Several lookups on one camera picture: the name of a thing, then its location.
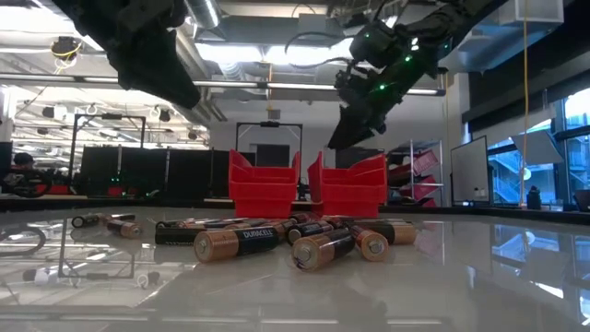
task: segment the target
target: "person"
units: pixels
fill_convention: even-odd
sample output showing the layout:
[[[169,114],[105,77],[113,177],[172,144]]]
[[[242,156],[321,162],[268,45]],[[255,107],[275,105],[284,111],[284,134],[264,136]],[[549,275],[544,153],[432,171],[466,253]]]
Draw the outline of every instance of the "person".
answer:
[[[14,169],[16,170],[32,170],[35,164],[35,159],[27,152],[19,152],[14,158]]]

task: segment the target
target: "stacked red bins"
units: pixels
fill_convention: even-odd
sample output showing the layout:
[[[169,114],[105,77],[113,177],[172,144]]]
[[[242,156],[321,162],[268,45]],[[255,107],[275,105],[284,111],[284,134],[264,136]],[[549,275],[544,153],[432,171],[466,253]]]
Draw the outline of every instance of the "stacked red bins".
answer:
[[[325,169],[320,152],[307,169],[313,212],[323,215],[376,218],[387,199],[385,155],[357,162],[347,170]]]
[[[297,196],[300,153],[291,168],[253,167],[240,152],[230,151],[230,198],[236,216],[245,218],[287,218]]]

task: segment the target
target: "red bin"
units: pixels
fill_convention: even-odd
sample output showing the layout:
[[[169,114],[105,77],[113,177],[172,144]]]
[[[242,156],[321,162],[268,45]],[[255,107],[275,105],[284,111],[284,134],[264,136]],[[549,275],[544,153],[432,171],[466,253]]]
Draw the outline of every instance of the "red bin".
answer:
[[[230,151],[230,198],[236,216],[244,218],[288,218],[297,196],[301,156],[292,166],[253,167],[236,150]]]
[[[357,162],[349,169],[325,169],[320,152],[307,169],[313,212],[323,215],[376,218],[387,199],[385,155]]]

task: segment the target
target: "ceiling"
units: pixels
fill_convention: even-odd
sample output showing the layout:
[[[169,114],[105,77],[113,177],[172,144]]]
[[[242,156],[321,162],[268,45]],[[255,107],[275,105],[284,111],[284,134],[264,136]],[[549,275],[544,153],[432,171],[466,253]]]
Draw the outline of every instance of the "ceiling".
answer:
[[[331,85],[337,71],[344,68],[342,64],[296,69],[288,64],[293,58],[285,57],[282,52],[271,56],[272,52],[282,51],[286,40],[295,33],[306,30],[323,30],[344,38],[351,32],[343,30],[341,26],[350,15],[363,11],[371,13],[379,3],[369,0],[312,0],[307,1],[307,5],[301,5],[298,1],[290,0],[218,0],[217,5],[222,14],[219,26],[211,31],[197,30],[195,33],[190,20],[187,20],[178,29],[177,52],[194,80],[228,79],[228,72],[222,70],[222,66],[218,64],[219,57],[224,56],[227,57],[224,62],[234,61],[237,64],[241,79],[264,81],[268,80],[272,73],[273,81]],[[410,3],[411,6],[401,17],[399,3],[393,2],[386,6],[383,10],[383,20],[390,25],[396,21],[411,22],[422,18],[435,8],[428,1],[421,1],[420,5],[415,5],[413,1]],[[3,5],[0,10],[0,72],[116,77],[117,73],[109,65],[100,46],[90,37],[80,36],[69,18],[51,1],[14,0]],[[49,51],[49,46],[58,36],[72,36],[84,42],[76,62],[69,67],[64,67],[56,61]],[[304,44],[307,45],[307,53],[301,53],[295,59],[314,62],[309,52],[347,54],[349,42],[350,40],[346,40],[342,44],[326,47],[334,44],[334,41],[306,40]],[[207,53],[205,49],[227,46],[234,49],[225,49],[222,53]],[[253,54],[254,58],[249,58],[248,54]],[[274,64],[260,65],[257,63],[259,60],[271,61]],[[465,70],[462,67],[464,64],[458,51],[447,61],[447,65],[452,69]],[[415,88],[440,89],[441,80],[424,77]],[[14,138],[21,139],[18,144],[25,146],[25,149],[34,148],[40,154],[69,146],[75,113],[145,116],[146,141],[149,146],[155,147],[158,143],[163,143],[180,148],[205,148],[209,140],[206,127],[209,127],[210,123],[265,120],[265,109],[268,106],[267,91],[255,89],[203,90],[204,98],[193,110],[175,107],[167,101],[143,92],[121,89],[20,86],[11,88],[11,91],[15,96],[13,100],[18,100]],[[411,112],[411,108],[419,107],[419,101],[425,98],[431,97],[407,96],[397,111]],[[25,104],[26,101],[32,100],[35,102],[31,105]],[[334,93],[281,90],[273,92],[271,100],[272,107],[281,110],[283,122],[333,125],[338,119],[338,103]],[[60,109],[61,105],[65,106],[64,116],[53,119],[42,116],[43,108],[55,105],[60,105]],[[167,123],[159,120],[159,110],[162,109],[171,110],[171,120]],[[131,124],[129,121],[121,123],[95,119],[94,123],[97,125],[80,132],[78,139],[86,141],[87,144],[131,145],[139,138],[138,130],[132,130],[138,125],[138,121]],[[43,125],[49,129],[46,135],[37,133],[37,129]],[[99,125],[103,130],[119,129],[124,135],[115,139],[98,135]],[[187,137],[193,129],[198,131],[199,137],[190,141]],[[67,152],[62,154],[65,159],[69,158]]]

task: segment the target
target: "pink bin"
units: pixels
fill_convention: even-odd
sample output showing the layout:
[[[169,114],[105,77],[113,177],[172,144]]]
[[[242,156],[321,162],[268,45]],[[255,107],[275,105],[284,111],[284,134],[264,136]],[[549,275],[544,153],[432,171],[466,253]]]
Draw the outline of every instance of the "pink bin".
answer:
[[[297,195],[300,152],[292,167],[253,167],[236,150],[230,151],[230,198],[236,217],[288,218]]]
[[[347,170],[325,169],[322,152],[307,169],[313,212],[323,215],[376,218],[387,199],[385,155],[357,162]]]

